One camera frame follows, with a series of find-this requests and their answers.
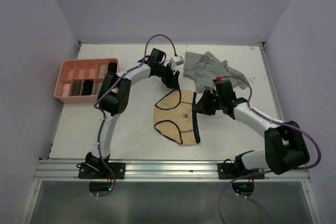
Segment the beige navy-trimmed underwear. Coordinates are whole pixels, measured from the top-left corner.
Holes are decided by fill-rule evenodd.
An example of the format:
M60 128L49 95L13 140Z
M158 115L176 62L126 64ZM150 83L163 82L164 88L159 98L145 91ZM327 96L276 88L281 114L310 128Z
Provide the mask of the beige navy-trimmed underwear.
M196 95L190 90L173 90L160 99L154 105L154 129L178 145L198 145L201 138L197 114L193 112Z

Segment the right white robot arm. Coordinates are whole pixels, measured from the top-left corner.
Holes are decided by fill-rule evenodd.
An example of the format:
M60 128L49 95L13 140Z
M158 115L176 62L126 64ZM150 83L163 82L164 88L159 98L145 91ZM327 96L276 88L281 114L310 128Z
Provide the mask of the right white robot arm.
M193 112L214 115L221 110L233 120L250 127L264 140L264 150L241 153L234 161L224 163L225 169L246 178L260 169L269 169L280 175L309 162L309 152L296 122L274 120L255 110L248 100L236 97L228 80L216 80L214 84L215 89L203 93L193 106Z

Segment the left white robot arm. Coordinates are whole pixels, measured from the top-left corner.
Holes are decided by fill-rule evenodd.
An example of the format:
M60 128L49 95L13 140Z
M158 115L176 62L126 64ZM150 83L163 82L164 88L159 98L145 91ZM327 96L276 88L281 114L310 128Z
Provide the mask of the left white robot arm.
M107 73L98 94L94 108L102 113L101 123L94 149L86 156L86 165L97 178L104 178L109 168L110 145L116 123L129 102L131 87L138 82L155 76L159 77L169 89L179 89L180 72L173 70L170 63L165 64L166 53L153 49L150 55L123 72Z

